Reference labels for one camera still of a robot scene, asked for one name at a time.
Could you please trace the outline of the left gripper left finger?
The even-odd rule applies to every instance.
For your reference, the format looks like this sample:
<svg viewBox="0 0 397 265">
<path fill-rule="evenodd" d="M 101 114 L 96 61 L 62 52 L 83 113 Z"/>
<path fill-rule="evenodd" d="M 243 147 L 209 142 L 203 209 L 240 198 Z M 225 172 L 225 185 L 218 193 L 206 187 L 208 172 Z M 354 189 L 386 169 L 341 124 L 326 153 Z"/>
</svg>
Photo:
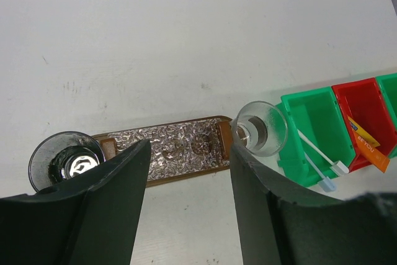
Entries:
<svg viewBox="0 0 397 265">
<path fill-rule="evenodd" d="M 34 195 L 1 199 L 2 264 L 129 264 L 151 160 L 148 140 Z"/>
</svg>

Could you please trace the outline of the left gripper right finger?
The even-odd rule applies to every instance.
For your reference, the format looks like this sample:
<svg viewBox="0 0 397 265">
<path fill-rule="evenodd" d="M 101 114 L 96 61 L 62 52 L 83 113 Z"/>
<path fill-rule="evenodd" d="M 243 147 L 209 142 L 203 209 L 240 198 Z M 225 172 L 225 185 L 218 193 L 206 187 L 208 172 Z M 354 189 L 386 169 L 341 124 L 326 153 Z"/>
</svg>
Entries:
<svg viewBox="0 0 397 265">
<path fill-rule="evenodd" d="M 230 151 L 244 264 L 395 264 L 396 194 L 339 200 Z"/>
</svg>

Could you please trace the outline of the dark smoked plastic cup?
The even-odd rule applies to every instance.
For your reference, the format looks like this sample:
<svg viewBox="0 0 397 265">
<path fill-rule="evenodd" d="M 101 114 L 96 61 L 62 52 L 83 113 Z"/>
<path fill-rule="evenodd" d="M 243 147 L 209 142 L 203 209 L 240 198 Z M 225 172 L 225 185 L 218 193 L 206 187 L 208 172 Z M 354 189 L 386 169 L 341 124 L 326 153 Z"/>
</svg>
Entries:
<svg viewBox="0 0 397 265">
<path fill-rule="evenodd" d="M 56 133 L 32 153 L 28 176 L 35 191 L 76 177 L 105 162 L 99 143 L 81 132 Z"/>
</svg>

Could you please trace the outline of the orange toothpaste tube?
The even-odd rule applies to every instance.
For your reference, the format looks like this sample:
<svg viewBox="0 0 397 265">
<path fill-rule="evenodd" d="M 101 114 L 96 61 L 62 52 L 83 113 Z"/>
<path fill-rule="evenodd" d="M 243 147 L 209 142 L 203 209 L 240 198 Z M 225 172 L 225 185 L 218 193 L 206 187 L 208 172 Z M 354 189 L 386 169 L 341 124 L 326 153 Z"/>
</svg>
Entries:
<svg viewBox="0 0 397 265">
<path fill-rule="evenodd" d="M 385 173 L 390 159 L 377 149 L 380 146 L 379 142 L 351 117 L 348 117 L 348 120 L 361 154 L 377 169 Z"/>
</svg>

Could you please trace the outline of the light blue toothbrush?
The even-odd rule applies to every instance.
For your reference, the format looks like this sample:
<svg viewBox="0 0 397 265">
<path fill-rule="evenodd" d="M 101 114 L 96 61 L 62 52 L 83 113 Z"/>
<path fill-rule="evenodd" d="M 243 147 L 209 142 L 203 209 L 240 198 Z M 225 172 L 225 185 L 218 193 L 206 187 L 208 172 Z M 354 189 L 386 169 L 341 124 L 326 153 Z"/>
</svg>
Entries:
<svg viewBox="0 0 397 265">
<path fill-rule="evenodd" d="M 320 169 L 315 165 L 313 160 L 305 153 L 305 158 L 307 162 L 312 166 L 312 168 L 316 171 L 316 173 L 320 176 L 321 180 L 318 182 L 318 185 L 324 192 L 333 192 L 337 189 L 335 183 L 332 182 L 332 180 L 325 176 Z"/>
</svg>

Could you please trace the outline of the white toothbrush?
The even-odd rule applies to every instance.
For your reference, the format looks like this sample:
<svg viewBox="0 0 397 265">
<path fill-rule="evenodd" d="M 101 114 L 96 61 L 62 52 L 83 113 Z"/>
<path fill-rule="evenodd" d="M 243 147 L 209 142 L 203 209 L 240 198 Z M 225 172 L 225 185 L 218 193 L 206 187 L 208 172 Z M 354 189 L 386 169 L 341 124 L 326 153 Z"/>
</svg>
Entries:
<svg viewBox="0 0 397 265">
<path fill-rule="evenodd" d="M 299 137 L 308 144 L 312 149 L 315 150 L 323 159 L 325 159 L 330 165 L 331 169 L 338 176 L 349 174 L 348 167 L 340 160 L 332 161 L 325 153 L 323 153 L 312 141 L 310 141 L 300 130 L 298 130 Z"/>
</svg>

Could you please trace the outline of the left green plastic bin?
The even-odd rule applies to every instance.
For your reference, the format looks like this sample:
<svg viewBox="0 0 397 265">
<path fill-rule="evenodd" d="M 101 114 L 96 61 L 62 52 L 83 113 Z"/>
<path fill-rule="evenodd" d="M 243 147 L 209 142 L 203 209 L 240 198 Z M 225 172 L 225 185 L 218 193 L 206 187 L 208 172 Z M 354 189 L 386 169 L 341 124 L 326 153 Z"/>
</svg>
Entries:
<svg viewBox="0 0 397 265">
<path fill-rule="evenodd" d="M 278 165 L 286 177 L 304 187 L 311 187 L 321 180 L 305 155 L 311 158 L 325 176 L 331 179 L 337 177 L 331 163 L 302 140 L 298 132 L 302 132 L 332 162 L 340 161 L 345 166 L 350 166 L 356 153 L 336 96 L 330 87 L 287 94 L 280 99 L 277 107 L 287 121 L 288 137 L 279 153 Z"/>
</svg>

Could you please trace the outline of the green plastic bin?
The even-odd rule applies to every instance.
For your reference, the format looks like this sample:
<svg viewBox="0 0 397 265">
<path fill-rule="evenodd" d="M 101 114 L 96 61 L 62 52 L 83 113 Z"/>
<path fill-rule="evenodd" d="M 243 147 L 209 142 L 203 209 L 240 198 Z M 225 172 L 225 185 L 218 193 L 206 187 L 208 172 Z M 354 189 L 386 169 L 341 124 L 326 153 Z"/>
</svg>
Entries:
<svg viewBox="0 0 397 265">
<path fill-rule="evenodd" d="M 390 159 L 396 157 L 396 73 L 377 76 L 378 88 L 383 104 L 381 127 L 382 141 Z"/>
<path fill-rule="evenodd" d="M 304 187 L 311 187 L 321 180 L 305 155 L 311 158 L 325 176 L 331 179 L 337 177 L 331 163 L 302 140 L 298 132 L 302 132 L 332 162 L 340 161 L 345 166 L 350 166 L 356 153 L 336 96 L 330 87 L 287 94 L 280 99 L 277 107 L 287 121 L 288 137 L 279 153 L 278 165 L 286 177 Z"/>
</svg>

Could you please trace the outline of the red plastic bin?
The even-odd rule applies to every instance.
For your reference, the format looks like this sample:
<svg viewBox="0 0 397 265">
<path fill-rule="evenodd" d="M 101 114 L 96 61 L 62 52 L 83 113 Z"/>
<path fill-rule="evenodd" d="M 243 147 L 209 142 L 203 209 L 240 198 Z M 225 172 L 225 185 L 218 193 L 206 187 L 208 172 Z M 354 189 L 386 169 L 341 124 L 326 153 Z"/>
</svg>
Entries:
<svg viewBox="0 0 397 265">
<path fill-rule="evenodd" d="M 356 121 L 380 143 L 377 149 L 388 156 L 396 146 L 396 129 L 375 78 L 332 86 L 355 151 L 349 165 L 351 172 L 368 166 L 354 138 L 349 118 Z"/>
</svg>

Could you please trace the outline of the right green plastic bin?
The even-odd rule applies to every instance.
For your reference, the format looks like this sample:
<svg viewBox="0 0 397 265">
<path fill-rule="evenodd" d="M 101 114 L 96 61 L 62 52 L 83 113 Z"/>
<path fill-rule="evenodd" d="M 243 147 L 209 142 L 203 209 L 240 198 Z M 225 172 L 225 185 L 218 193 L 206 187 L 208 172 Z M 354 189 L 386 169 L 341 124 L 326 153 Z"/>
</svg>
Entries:
<svg viewBox="0 0 397 265">
<path fill-rule="evenodd" d="M 396 73 L 377 76 L 378 88 L 383 104 L 381 127 L 382 141 L 390 159 L 396 157 Z"/>
</svg>

